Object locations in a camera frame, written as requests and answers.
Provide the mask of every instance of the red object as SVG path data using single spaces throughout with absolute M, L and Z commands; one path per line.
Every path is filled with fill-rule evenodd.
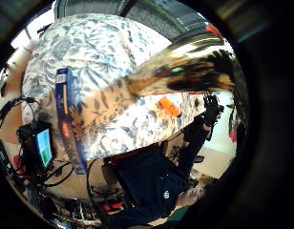
M 101 206 L 106 212 L 111 210 L 111 207 L 108 204 L 101 204 Z
M 70 137 L 69 126 L 67 122 L 60 123 L 61 133 L 64 137 Z
M 222 38 L 222 35 L 221 35 L 220 31 L 219 31 L 215 26 L 213 26 L 212 24 L 207 24 L 207 25 L 205 26 L 205 29 L 206 29 L 207 31 L 212 32 L 212 33 L 215 34 L 217 37 Z
M 232 142 L 236 142 L 237 140 L 237 133 L 235 130 L 232 130 L 231 133 L 229 134 L 229 137 L 231 138 Z
M 112 203 L 111 204 L 111 207 L 113 207 L 114 209 L 120 209 L 121 206 L 122 206 L 123 202 L 120 201 L 120 202 L 115 202 L 115 203 Z
M 19 168 L 19 166 L 20 166 L 20 164 L 19 164 L 19 156 L 13 156 L 13 164 L 14 164 L 14 169 L 15 170 Z M 24 168 L 21 168 L 20 169 L 20 172 L 22 174 L 24 174 L 25 169 Z

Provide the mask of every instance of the dark jacket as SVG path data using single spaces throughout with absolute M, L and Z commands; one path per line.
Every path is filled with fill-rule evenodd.
M 110 229 L 148 225 L 151 221 L 168 217 L 175 208 L 179 193 L 187 189 L 184 174 L 158 146 L 121 159 L 116 167 L 136 207 L 112 215 Z

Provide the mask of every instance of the shiny brass object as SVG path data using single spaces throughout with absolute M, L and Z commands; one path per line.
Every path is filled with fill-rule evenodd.
M 202 32 L 168 46 L 126 77 L 137 96 L 229 91 L 235 86 L 233 53 L 222 37 Z

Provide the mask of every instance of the wire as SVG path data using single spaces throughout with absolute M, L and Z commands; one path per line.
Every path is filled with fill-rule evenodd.
M 102 222 L 102 228 L 103 229 L 108 229 L 108 224 L 109 224 L 109 221 L 108 221 L 108 214 L 103 210 L 103 208 L 98 204 L 98 203 L 95 203 L 94 200 L 93 200 L 93 197 L 92 197 L 92 193 L 91 193 L 91 186 L 90 186 L 90 182 L 89 182 L 89 176 L 90 176 L 90 171 L 91 171 L 91 168 L 93 166 L 93 164 L 96 162 L 96 159 L 93 160 L 91 162 L 91 164 L 89 165 L 88 167 L 88 171 L 87 171 L 87 191 L 88 191 L 88 195 L 89 195 L 89 198 L 90 198 L 90 201 L 100 219 L 100 221 Z
M 53 184 L 44 184 L 44 186 L 45 187 L 47 187 L 47 188 L 49 188 L 49 187 L 54 187 L 54 186 L 57 186 L 57 185 L 59 185 L 59 184 L 61 184 L 62 182 L 64 182 L 67 178 L 69 178 L 70 177 L 70 175 L 72 174 L 72 172 L 73 172 L 73 170 L 74 170 L 74 167 L 72 167 L 72 169 L 71 169 L 71 171 L 63 178 L 63 179 L 61 179 L 60 181 L 58 181 L 58 182 L 56 182 L 56 183 L 53 183 Z
M 60 167 L 58 167 L 56 170 L 54 170 L 51 174 L 49 174 L 44 180 L 43 182 L 47 181 L 49 178 L 51 178 L 53 175 L 55 175 L 58 171 L 62 170 L 65 166 L 71 164 L 70 161 L 68 161 L 67 163 L 61 165 Z

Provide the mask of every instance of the table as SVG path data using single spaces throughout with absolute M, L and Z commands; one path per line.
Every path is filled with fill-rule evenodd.
M 57 69 L 69 68 L 75 80 L 73 106 L 86 160 L 159 142 L 203 112 L 201 94 L 135 97 L 127 90 L 124 77 L 168 45 L 170 41 L 156 31 L 115 15 L 77 14 L 51 24 L 31 54 L 22 92 L 40 101 L 41 106 L 32 104 L 33 109 L 40 119 L 51 122 L 58 154 L 66 152 L 57 129 Z M 159 107 L 164 95 L 180 108 L 181 117 L 170 116 Z M 22 112 L 23 122 L 31 122 L 32 112 L 25 103 Z

